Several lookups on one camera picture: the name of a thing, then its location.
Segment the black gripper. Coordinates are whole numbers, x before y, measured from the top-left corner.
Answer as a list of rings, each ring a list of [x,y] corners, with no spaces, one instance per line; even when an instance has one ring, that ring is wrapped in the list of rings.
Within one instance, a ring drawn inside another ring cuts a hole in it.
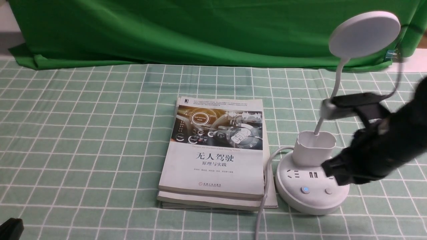
[[[348,147],[348,157],[338,155],[321,164],[326,177],[338,186],[366,184],[384,179],[406,164],[404,137],[406,117],[392,113],[374,123],[363,116],[364,129],[356,132]]]

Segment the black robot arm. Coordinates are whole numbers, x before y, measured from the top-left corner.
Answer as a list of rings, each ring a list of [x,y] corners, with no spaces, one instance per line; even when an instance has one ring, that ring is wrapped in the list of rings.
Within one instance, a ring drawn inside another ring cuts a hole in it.
[[[398,111],[390,112],[382,105],[386,98],[366,92],[322,102],[322,117],[357,116],[364,125],[353,134],[348,147],[321,164],[325,176],[333,176],[339,186],[384,179],[426,152],[426,78],[418,83],[412,100]]]

